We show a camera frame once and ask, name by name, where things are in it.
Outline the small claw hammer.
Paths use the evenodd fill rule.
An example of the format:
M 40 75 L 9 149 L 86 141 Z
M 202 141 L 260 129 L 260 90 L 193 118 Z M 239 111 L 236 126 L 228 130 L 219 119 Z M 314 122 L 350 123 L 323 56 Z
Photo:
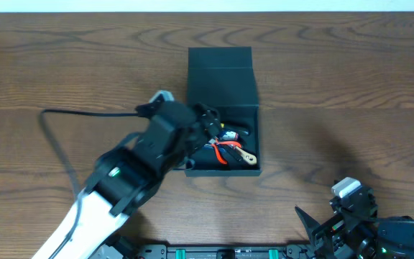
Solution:
M 225 160 L 230 167 L 239 167 L 246 165 L 245 160 L 242 156 L 240 156 L 240 154 L 238 154 L 237 151 L 235 151 L 234 147 L 230 145 L 224 145 L 223 149 L 225 150 Z

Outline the dark green box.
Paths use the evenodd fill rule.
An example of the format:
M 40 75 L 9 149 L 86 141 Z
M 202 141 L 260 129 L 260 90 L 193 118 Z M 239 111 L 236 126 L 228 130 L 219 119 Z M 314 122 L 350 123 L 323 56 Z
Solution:
M 203 147 L 185 169 L 187 177 L 259 176 L 259 94 L 250 47 L 191 47 L 188 50 L 187 103 L 216 109 L 220 123 L 249 129 L 239 135 L 241 149 L 256 156 L 257 164 L 230 167 L 218 162 L 213 148 Z

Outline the orange scraper wooden handle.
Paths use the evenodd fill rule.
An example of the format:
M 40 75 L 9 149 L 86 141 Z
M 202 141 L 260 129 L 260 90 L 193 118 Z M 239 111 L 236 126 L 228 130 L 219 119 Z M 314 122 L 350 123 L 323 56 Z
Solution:
M 249 165 L 256 165 L 257 164 L 257 158 L 256 158 L 255 155 L 253 155 L 251 153 L 248 153 L 247 151 L 241 149 L 239 146 L 236 146 L 235 150 L 243 158 L 245 163 L 247 163 Z

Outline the blue screwdriver set card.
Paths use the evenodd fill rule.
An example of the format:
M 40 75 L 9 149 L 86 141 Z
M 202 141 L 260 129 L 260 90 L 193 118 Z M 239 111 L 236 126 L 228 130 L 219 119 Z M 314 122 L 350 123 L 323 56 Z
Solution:
M 234 131 L 223 131 L 218 136 L 211 139 L 207 144 L 204 145 L 206 148 L 213 148 L 214 144 L 217 145 L 228 145 L 230 147 L 241 147 L 242 144 L 238 141 L 239 134 Z

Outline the red handled pliers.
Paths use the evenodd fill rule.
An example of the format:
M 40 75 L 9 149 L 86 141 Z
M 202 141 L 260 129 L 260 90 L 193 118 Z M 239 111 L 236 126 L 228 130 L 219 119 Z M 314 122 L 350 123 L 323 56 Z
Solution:
M 227 165 L 228 163 L 226 162 L 224 157 L 225 150 L 223 149 L 223 145 L 214 144 L 213 150 L 215 152 L 218 162 L 220 162 L 223 165 Z

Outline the black handled screwdriver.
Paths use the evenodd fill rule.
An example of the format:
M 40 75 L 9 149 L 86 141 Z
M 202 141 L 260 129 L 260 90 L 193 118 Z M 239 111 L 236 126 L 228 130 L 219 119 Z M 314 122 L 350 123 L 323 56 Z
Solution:
M 236 132 L 238 135 L 246 135 L 248 136 L 250 131 L 247 127 L 241 126 L 240 124 L 231 124 L 231 123 L 222 123 L 221 126 L 226 131 Z

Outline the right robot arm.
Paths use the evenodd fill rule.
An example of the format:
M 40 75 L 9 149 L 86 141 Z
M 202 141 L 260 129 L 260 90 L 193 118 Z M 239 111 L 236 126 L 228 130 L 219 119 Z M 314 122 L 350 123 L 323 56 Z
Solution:
M 414 219 L 379 218 L 372 195 L 330 200 L 334 215 L 318 223 L 295 207 L 315 258 L 414 259 Z

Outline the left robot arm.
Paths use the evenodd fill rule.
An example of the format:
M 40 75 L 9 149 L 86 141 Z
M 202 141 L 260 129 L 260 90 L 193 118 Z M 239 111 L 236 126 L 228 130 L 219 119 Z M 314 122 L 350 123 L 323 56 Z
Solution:
M 128 134 L 100 156 L 84 187 L 78 185 L 45 119 L 40 119 L 70 174 L 75 202 L 35 258 L 89 258 L 157 193 L 168 172 L 185 164 L 221 131 L 219 113 L 201 103 L 153 101 L 137 106 L 133 116 L 147 118 L 147 129 Z

